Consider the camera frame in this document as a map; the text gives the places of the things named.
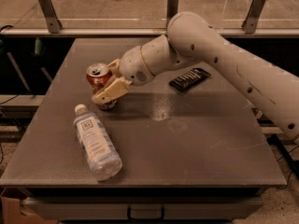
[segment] soda can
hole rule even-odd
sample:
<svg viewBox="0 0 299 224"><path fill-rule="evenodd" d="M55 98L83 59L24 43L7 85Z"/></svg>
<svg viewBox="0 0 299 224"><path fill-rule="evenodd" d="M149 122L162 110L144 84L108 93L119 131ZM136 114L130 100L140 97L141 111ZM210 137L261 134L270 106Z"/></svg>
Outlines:
<svg viewBox="0 0 299 224"><path fill-rule="evenodd" d="M112 77L112 72L108 66L104 63L94 63L90 65L86 70L86 78L91 84L93 94L96 94ZM106 104L98 105L102 110L109 110L116 104L116 100L110 101Z"/></svg>

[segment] bottle label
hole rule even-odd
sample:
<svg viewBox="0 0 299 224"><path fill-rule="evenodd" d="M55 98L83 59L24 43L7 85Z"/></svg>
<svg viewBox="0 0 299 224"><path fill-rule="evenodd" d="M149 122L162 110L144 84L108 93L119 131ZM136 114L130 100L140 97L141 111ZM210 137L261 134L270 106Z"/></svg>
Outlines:
<svg viewBox="0 0 299 224"><path fill-rule="evenodd" d="M81 133L83 146L90 159L102 160L111 152L108 140L99 130L98 122L94 117L79 121L77 129Z"/></svg>

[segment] metal post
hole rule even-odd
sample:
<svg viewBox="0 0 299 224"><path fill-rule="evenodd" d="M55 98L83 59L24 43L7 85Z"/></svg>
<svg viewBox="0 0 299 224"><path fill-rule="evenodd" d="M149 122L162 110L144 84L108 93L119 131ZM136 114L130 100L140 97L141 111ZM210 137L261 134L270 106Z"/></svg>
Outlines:
<svg viewBox="0 0 299 224"><path fill-rule="evenodd" d="M263 5L266 0L253 0L249 13L242 24L242 29L247 34L254 34L260 15L263 10Z"/></svg>
<svg viewBox="0 0 299 224"><path fill-rule="evenodd" d="M57 19L52 2L50 0L38 0L38 2L43 10L49 32L58 34L62 25Z"/></svg>
<svg viewBox="0 0 299 224"><path fill-rule="evenodd" d="M178 13L178 0L167 0L167 24Z"/></svg>

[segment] floor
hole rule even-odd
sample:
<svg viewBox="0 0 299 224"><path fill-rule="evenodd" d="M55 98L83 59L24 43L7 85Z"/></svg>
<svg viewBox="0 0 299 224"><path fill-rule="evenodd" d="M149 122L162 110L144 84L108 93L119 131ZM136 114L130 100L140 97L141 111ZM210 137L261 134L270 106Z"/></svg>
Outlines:
<svg viewBox="0 0 299 224"><path fill-rule="evenodd" d="M165 1L52 0L64 28L163 28L166 23ZM212 26L219 29L239 28L251 4L251 0L179 1L179 11L197 12ZM0 0L0 15L0 26L11 24L16 28L46 28L36 0ZM258 27L299 28L298 0L267 0ZM10 141L8 138L0 144L1 175L18 146L19 137L17 127L5 123L0 126L0 134L2 137L4 135L11 137ZM284 143L291 154L299 159L299 148L294 149L298 146L288 140L284 140ZM262 195L264 206L247 219L235 220L235 224L296 224L299 222L298 178L281 158L277 147L271 146L271 148L288 180L288 186L284 189L266 191Z"/></svg>

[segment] table top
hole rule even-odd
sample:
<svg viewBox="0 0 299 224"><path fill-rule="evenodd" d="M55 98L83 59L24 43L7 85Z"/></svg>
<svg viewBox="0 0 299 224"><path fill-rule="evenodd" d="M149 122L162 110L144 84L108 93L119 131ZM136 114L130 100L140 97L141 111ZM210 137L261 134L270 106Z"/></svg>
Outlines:
<svg viewBox="0 0 299 224"><path fill-rule="evenodd" d="M191 70L169 71L98 110L85 78L149 38L77 39L7 166L3 187L274 187L285 179L249 102L206 63L203 83L179 93L168 82ZM85 104L104 123L123 161L98 183L73 128Z"/></svg>

